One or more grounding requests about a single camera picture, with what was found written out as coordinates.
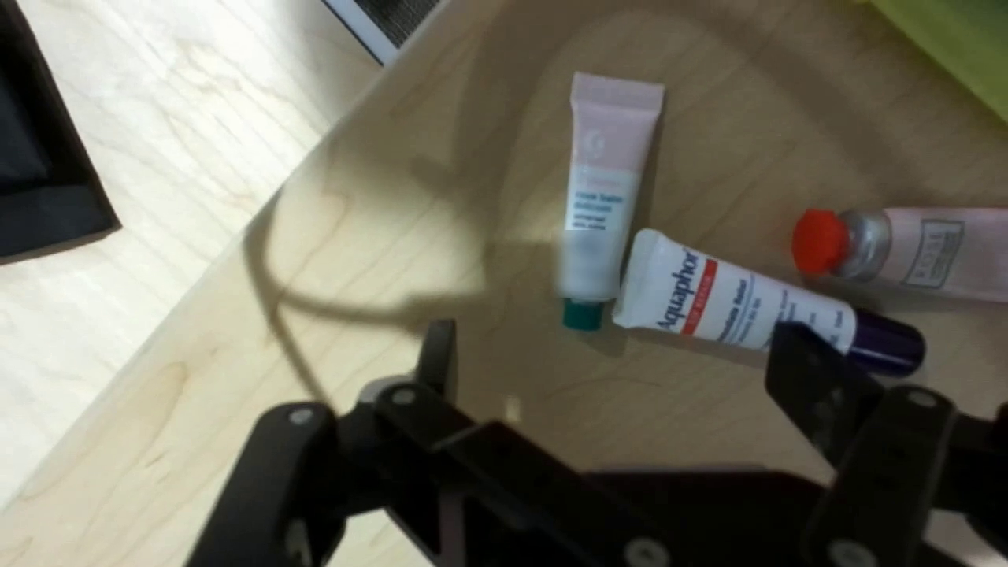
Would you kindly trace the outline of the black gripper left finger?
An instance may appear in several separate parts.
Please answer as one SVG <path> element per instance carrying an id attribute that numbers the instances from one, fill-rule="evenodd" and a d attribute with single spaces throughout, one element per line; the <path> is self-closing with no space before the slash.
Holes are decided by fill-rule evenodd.
<path id="1" fill-rule="evenodd" d="M 452 393 L 456 384 L 456 322 L 439 319 L 427 327 L 417 379 L 434 393 Z"/>

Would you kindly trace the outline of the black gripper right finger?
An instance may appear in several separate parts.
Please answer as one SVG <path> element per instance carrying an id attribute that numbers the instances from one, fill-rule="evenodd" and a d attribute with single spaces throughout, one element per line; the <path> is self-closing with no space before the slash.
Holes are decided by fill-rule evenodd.
<path id="1" fill-rule="evenodd" d="M 767 367 L 767 393 L 790 426 L 837 467 L 884 389 L 810 327 L 779 326 Z"/>

